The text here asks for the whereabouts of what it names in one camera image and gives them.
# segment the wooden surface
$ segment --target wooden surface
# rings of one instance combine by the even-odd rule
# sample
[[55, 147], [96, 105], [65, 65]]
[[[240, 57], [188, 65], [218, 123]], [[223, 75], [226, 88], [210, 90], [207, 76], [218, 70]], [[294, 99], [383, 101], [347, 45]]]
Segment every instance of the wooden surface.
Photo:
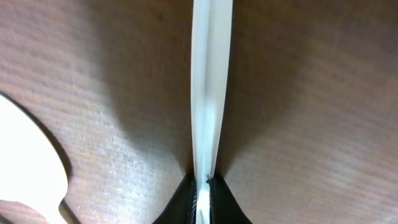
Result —
[[[218, 170], [253, 223], [398, 223], [397, 12], [234, 2]], [[62, 146], [81, 223], [151, 223], [192, 167], [191, 19], [183, 0], [0, 2], [0, 90]]]

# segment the white plastic spoon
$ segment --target white plastic spoon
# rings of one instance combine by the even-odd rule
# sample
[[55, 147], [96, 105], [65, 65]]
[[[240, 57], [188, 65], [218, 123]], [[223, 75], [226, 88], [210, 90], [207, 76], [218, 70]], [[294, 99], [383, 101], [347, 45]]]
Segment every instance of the white plastic spoon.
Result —
[[40, 128], [0, 95], [0, 200], [23, 203], [49, 223], [66, 223], [58, 207], [68, 189], [62, 162]]
[[197, 224], [210, 224], [210, 186], [223, 120], [233, 0], [194, 0], [191, 122]]

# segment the wood grain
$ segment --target wood grain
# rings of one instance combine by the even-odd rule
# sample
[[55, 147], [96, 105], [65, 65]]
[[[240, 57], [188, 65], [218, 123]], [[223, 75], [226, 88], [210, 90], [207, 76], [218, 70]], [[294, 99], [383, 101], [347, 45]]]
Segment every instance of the wood grain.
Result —
[[[234, 1], [217, 169], [253, 223], [398, 222], [397, 11]], [[0, 91], [65, 150], [81, 223], [151, 223], [192, 168], [191, 19], [191, 1], [0, 2]]]

